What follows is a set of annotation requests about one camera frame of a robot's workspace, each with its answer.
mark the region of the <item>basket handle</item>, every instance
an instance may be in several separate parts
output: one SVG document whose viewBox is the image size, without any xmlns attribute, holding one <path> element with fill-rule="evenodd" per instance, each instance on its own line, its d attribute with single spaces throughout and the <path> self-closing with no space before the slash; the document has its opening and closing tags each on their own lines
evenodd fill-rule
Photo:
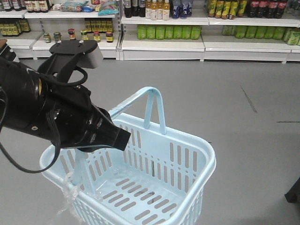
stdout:
<svg viewBox="0 0 300 225">
<path fill-rule="evenodd" d="M 146 112 L 145 112 L 145 119 L 144 119 L 144 128 L 149 129 L 150 127 L 150 119 L 152 114 L 152 107 L 154 96 L 156 97 L 157 101 L 157 110 L 158 110 L 158 118 L 160 124 L 160 133 L 165 135 L 166 134 L 166 127 L 165 127 L 165 113 L 164 113 L 164 105 L 163 105 L 163 98 L 161 93 L 158 89 L 153 87 L 144 87 L 139 89 L 135 94 L 118 104 L 116 107 L 109 111 L 109 114 L 112 119 L 115 119 L 119 116 L 122 112 L 126 111 L 134 102 L 139 100 L 142 96 L 148 94 L 147 105 L 146 105 Z"/>
</svg>

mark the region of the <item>light blue plastic basket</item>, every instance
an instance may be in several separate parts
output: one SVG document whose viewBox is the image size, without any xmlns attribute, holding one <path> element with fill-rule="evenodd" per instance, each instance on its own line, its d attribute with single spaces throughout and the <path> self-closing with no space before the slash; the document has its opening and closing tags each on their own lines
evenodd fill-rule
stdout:
<svg viewBox="0 0 300 225">
<path fill-rule="evenodd" d="M 144 120 L 124 113 L 145 94 Z M 154 97 L 160 124 L 150 122 Z M 161 94 L 152 87 L 140 89 L 110 115 L 114 124 L 131 133 L 124 152 L 64 149 L 43 175 L 63 188 L 66 174 L 75 168 L 73 184 L 82 179 L 83 185 L 73 206 L 89 225 L 194 225 L 201 213 L 203 186 L 216 167 L 211 145 L 166 127 Z M 42 168 L 53 155 L 50 146 L 40 159 Z"/>
</svg>

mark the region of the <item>black cable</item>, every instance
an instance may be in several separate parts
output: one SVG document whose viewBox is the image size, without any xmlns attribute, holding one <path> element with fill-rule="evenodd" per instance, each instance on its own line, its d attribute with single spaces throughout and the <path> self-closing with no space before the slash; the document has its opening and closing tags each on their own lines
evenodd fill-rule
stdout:
<svg viewBox="0 0 300 225">
<path fill-rule="evenodd" d="M 3 93 L 4 95 L 4 99 L 0 99 L 1 102 L 3 102 L 5 104 L 4 106 L 4 111 L 3 111 L 3 116 L 0 120 L 0 131 L 3 127 L 3 122 L 4 122 L 4 118 L 6 115 L 6 111 L 7 111 L 7 106 L 8 106 L 8 98 L 7 98 L 7 94 L 6 92 L 2 89 L 2 87 L 0 87 L 0 92 Z M 25 173 L 40 173 L 43 171 L 46 171 L 47 169 L 49 169 L 51 166 L 53 166 L 53 164 L 56 162 L 56 160 L 58 159 L 59 155 L 60 155 L 60 134 L 58 131 L 58 128 L 56 126 L 55 120 L 54 120 L 54 109 L 52 109 L 51 111 L 47 112 L 46 114 L 46 118 L 47 118 L 47 122 L 48 125 L 50 127 L 50 130 L 52 131 L 54 137 L 56 137 L 54 146 L 55 146 L 55 150 L 54 150 L 54 157 L 52 162 L 45 167 L 44 169 L 41 170 L 29 170 L 26 169 L 22 166 L 20 166 L 10 155 L 9 153 L 6 151 L 6 149 L 4 148 L 4 146 L 2 145 L 2 143 L 0 142 L 0 149 L 3 152 L 3 154 L 5 155 L 5 157 L 10 161 L 11 164 L 13 164 L 17 169 L 25 172 Z"/>
<path fill-rule="evenodd" d="M 48 81 L 48 82 L 50 82 L 52 84 L 56 84 L 56 85 L 64 86 L 64 87 L 78 86 L 78 85 L 81 85 L 81 84 L 83 84 L 84 82 L 87 81 L 87 79 L 88 79 L 88 73 L 84 69 L 82 69 L 80 67 L 75 67 L 74 70 L 77 70 L 77 71 L 79 71 L 80 73 L 83 74 L 83 78 L 80 79 L 79 81 L 76 81 L 76 82 L 71 82 L 71 83 L 59 82 L 54 77 L 53 78 L 52 77 L 48 77 L 45 74 L 40 74 L 40 77 L 43 78 L 45 81 Z"/>
</svg>

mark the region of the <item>plastic bag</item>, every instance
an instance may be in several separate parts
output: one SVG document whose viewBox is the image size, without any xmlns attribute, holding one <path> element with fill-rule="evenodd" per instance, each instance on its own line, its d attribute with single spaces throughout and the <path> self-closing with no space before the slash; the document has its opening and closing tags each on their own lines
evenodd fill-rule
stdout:
<svg viewBox="0 0 300 225">
<path fill-rule="evenodd" d="M 98 15 L 109 15 L 119 13 L 116 0 L 101 0 L 100 11 Z"/>
<path fill-rule="evenodd" d="M 60 10 L 65 12 L 80 12 L 89 1 L 87 0 L 69 0 L 61 5 Z"/>
</svg>

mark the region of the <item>gray floor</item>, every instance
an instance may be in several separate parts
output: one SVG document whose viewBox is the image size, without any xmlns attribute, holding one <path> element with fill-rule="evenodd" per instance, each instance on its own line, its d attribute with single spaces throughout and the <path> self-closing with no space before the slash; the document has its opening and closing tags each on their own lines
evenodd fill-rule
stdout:
<svg viewBox="0 0 300 225">
<path fill-rule="evenodd" d="M 40 60 L 24 60 L 33 68 Z M 162 92 L 169 127 L 211 142 L 217 167 L 204 189 L 198 225 L 298 225 L 284 193 L 300 176 L 300 64 L 105 60 L 88 70 L 93 102 L 110 109 L 143 86 Z M 143 103 L 130 114 L 143 116 Z M 279 121 L 297 121 L 278 123 Z M 4 129 L 20 164 L 38 168 L 49 142 Z M 61 191 L 41 174 L 0 157 L 0 224 L 48 225 Z M 78 224 L 68 212 L 56 225 Z"/>
</svg>

